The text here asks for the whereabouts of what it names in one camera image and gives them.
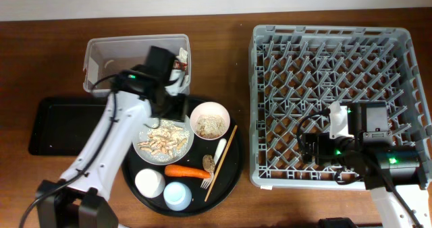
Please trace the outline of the white tissue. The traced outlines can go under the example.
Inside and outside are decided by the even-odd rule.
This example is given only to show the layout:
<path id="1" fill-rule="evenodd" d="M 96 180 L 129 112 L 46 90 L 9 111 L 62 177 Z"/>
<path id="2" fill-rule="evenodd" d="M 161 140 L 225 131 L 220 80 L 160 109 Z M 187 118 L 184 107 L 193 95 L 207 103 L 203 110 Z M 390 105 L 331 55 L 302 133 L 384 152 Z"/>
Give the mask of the white tissue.
<path id="1" fill-rule="evenodd" d="M 180 48 L 179 55 L 176 57 L 176 60 L 181 61 L 182 63 L 188 64 L 188 52 L 187 50 Z M 190 84 L 190 74 L 189 74 L 189 66 L 186 71 L 172 69 L 170 75 L 170 81 L 174 81 L 174 84 L 167 86 L 166 90 L 171 95 L 177 95 L 178 93 L 182 94 L 190 94 L 189 84 Z"/>

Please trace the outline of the red snack wrapper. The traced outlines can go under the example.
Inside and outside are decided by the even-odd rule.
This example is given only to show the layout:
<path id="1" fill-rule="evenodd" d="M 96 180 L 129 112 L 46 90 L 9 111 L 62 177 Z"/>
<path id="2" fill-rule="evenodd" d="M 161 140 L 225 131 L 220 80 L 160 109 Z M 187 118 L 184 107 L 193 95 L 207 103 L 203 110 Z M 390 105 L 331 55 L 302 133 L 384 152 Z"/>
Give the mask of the red snack wrapper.
<path id="1" fill-rule="evenodd" d="M 186 71 L 188 69 L 188 64 L 182 63 L 181 61 L 178 61 L 178 60 L 175 60 L 174 65 L 173 65 L 173 69 Z"/>

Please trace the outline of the pink bowl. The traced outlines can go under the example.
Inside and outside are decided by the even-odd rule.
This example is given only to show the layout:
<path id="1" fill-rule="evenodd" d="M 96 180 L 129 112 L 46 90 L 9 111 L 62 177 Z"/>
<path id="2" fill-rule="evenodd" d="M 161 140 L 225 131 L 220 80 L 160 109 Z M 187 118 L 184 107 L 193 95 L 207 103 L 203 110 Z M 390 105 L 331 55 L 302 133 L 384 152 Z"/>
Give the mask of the pink bowl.
<path id="1" fill-rule="evenodd" d="M 201 103 L 190 114 L 190 126 L 199 138 L 216 140 L 228 131 L 230 115 L 227 109 L 219 103 Z"/>

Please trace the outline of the white cup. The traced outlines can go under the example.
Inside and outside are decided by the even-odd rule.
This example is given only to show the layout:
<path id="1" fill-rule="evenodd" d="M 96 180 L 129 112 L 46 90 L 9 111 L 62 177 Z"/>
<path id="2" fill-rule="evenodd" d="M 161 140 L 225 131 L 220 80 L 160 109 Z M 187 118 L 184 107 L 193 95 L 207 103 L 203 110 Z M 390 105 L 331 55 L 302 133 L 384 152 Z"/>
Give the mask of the white cup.
<path id="1" fill-rule="evenodd" d="M 153 169 L 143 169 L 135 176 L 135 186 L 145 198 L 156 198 L 165 189 L 165 178 Z"/>

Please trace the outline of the light blue cup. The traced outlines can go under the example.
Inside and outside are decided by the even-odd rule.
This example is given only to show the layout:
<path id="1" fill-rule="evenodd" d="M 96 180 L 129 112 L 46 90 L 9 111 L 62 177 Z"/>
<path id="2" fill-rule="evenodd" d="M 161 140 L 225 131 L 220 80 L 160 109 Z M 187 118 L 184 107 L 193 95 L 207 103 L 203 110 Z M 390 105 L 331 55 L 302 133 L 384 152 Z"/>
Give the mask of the light blue cup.
<path id="1" fill-rule="evenodd" d="M 192 202 L 192 192 L 186 184 L 174 181 L 165 186 L 163 199 L 170 210 L 181 211 Z"/>

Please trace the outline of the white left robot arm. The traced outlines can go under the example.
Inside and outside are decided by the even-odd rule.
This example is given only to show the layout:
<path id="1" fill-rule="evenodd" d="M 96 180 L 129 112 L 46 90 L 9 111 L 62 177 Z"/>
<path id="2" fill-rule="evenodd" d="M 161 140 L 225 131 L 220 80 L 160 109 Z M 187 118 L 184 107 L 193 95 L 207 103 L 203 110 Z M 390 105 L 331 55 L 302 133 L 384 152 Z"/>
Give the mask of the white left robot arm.
<path id="1" fill-rule="evenodd" d="M 182 121 L 187 96 L 116 87 L 84 148 L 58 182 L 44 180 L 32 203 L 41 227 L 119 227 L 108 201 L 133 138 L 152 117 Z"/>

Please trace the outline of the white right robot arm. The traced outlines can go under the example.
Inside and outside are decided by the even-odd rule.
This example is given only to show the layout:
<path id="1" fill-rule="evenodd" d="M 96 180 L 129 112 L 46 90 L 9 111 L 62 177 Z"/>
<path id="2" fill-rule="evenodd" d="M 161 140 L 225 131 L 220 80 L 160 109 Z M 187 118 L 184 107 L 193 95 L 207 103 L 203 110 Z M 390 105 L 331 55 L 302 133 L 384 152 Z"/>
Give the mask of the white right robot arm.
<path id="1" fill-rule="evenodd" d="M 366 142 L 362 132 L 331 139 L 329 134 L 296 134 L 308 161 L 336 163 L 364 181 L 384 227 L 430 227 L 429 193 L 421 177 L 420 157 L 411 146 L 392 148 L 383 140 Z"/>

